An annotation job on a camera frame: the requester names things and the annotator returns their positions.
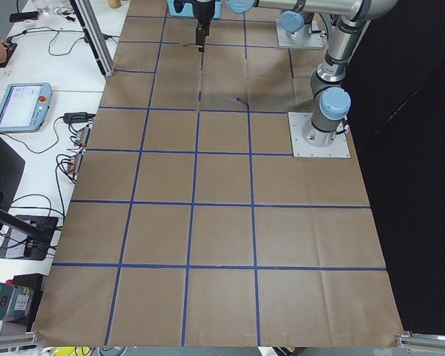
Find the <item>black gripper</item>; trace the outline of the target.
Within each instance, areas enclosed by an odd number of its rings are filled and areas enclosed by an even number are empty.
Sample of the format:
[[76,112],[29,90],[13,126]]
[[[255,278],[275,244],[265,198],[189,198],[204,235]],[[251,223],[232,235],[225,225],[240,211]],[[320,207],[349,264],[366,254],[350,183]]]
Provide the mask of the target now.
[[[172,15],[195,19],[212,19],[212,1],[172,1]],[[199,20],[195,29],[195,43],[198,51],[205,50],[208,36],[208,21]]]

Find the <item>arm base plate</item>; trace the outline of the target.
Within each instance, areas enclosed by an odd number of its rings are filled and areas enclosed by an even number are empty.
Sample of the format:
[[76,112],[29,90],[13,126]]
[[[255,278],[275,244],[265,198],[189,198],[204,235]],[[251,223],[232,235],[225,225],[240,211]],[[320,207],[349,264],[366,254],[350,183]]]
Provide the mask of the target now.
[[278,19],[275,24],[277,29],[277,44],[279,48],[305,50],[323,49],[321,30],[318,27],[316,20],[313,20],[311,24],[305,24],[296,33],[286,31],[282,27],[280,19]]
[[293,157],[349,159],[348,142],[340,123],[335,131],[324,133],[312,125],[312,113],[288,112]]

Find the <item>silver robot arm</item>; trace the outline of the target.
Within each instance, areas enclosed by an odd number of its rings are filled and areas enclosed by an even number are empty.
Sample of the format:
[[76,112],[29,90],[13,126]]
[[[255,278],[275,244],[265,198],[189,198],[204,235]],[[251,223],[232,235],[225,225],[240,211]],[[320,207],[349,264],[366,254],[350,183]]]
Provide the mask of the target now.
[[314,13],[292,10],[284,11],[280,17],[281,27],[291,40],[309,40],[312,36]]
[[295,33],[303,27],[315,13],[337,17],[336,25],[326,25],[328,49],[325,58],[317,66],[310,78],[311,91],[316,103],[309,130],[313,136],[308,143],[320,143],[323,139],[332,143],[339,118],[329,112],[329,99],[337,97],[334,92],[340,89],[346,76],[346,66],[355,51],[361,33],[367,22],[387,14],[396,1],[227,1],[227,7],[234,13],[247,13],[253,7],[282,10],[280,23],[285,30]]

